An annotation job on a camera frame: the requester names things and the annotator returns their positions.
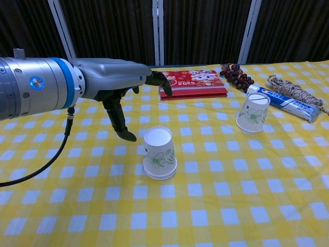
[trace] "blue toothpaste tube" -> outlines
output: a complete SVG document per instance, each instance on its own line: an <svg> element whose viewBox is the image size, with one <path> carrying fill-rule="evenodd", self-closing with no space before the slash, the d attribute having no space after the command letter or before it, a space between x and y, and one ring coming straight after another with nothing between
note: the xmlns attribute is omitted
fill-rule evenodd
<svg viewBox="0 0 329 247"><path fill-rule="evenodd" d="M283 111L290 112L295 116L304 118L310 123L314 122L316 117L320 114L320 109L315 105L310 105L300 102L299 100L291 99L278 92L271 91L260 86L250 85L247 94L255 92L266 94L271 100L270 105L273 105Z"/></svg>

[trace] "red box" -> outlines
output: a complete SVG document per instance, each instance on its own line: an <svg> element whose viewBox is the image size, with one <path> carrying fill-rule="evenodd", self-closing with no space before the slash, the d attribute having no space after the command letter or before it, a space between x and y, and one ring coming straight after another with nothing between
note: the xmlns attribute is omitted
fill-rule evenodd
<svg viewBox="0 0 329 247"><path fill-rule="evenodd" d="M168 97L159 87L161 100L227 96L227 90L214 70L173 70L162 73L170 81L173 96Z"/></svg>

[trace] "twine bundle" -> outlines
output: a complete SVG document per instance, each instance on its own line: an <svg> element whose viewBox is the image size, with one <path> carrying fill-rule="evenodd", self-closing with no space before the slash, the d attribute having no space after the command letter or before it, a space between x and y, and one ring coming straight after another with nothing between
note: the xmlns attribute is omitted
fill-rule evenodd
<svg viewBox="0 0 329 247"><path fill-rule="evenodd" d="M308 93L307 91L304 91L303 89L301 89L300 86L294 85L291 81L277 78L276 75L270 75L267 78L267 81L269 85L272 86L273 89L279 92L280 94L283 94L285 96L299 100L307 104L316 105L321 112L324 112L329 116L329 111L327 111L323 107L323 101L321 99L318 99L317 97L314 97L312 94Z"/></svg>

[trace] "paper cup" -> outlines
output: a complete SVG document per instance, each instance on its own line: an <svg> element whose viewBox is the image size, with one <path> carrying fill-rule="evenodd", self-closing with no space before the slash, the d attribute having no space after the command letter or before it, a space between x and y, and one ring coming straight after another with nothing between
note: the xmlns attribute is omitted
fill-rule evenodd
<svg viewBox="0 0 329 247"><path fill-rule="evenodd" d="M236 124L247 132L256 133L262 131L269 103L270 99L265 94L248 94L236 119Z"/></svg>
<svg viewBox="0 0 329 247"><path fill-rule="evenodd" d="M177 160L169 129L165 127L150 128L144 135L144 147L143 166L149 177L165 180L175 174Z"/></svg>

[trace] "yellow checkered tablecloth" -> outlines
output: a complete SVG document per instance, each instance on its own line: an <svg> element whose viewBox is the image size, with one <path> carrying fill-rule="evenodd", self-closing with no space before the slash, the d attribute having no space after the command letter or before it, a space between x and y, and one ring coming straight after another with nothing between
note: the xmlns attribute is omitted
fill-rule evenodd
<svg viewBox="0 0 329 247"><path fill-rule="evenodd" d="M323 99L328 68L242 66L261 86L276 74ZM135 143L116 136L102 104L80 99L58 160L0 189L0 246L328 246L329 117L309 124L270 107L264 131L244 133L235 117L245 95L226 86L227 98L159 101L146 85L128 92L122 105ZM0 122L0 180L46 163L65 119L62 110ZM159 125L172 131L178 160L166 181L148 178L141 164L143 134Z"/></svg>

